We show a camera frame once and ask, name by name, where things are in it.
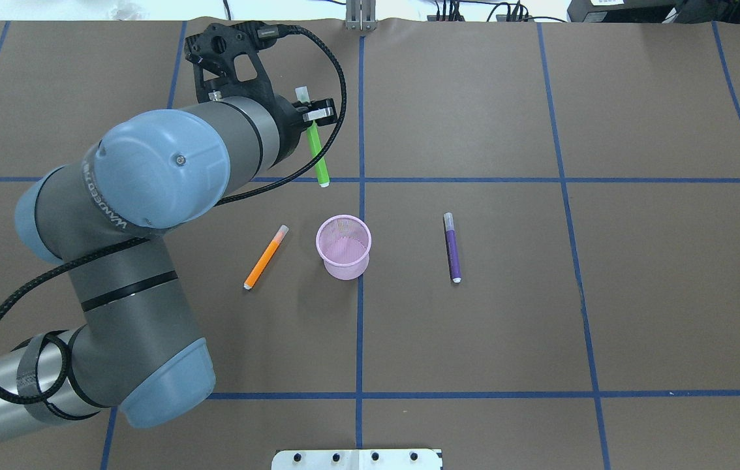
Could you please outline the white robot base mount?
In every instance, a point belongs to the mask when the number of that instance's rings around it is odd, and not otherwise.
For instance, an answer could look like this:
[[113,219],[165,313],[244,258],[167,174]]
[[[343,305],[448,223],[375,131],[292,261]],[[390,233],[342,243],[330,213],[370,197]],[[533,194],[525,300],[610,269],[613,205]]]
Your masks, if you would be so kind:
[[442,451],[430,448],[284,450],[271,469],[442,469]]

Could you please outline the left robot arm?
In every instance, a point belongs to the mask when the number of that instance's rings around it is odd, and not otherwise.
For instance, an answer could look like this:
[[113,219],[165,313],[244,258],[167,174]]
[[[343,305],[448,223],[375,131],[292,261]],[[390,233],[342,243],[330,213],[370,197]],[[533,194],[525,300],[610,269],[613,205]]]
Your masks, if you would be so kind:
[[280,163],[311,124],[340,120],[331,99],[280,95],[146,111],[25,191],[18,236],[55,268],[3,301],[0,319],[68,274],[85,322],[0,357],[0,443],[112,407],[152,428],[205,401],[211,355],[164,235]]

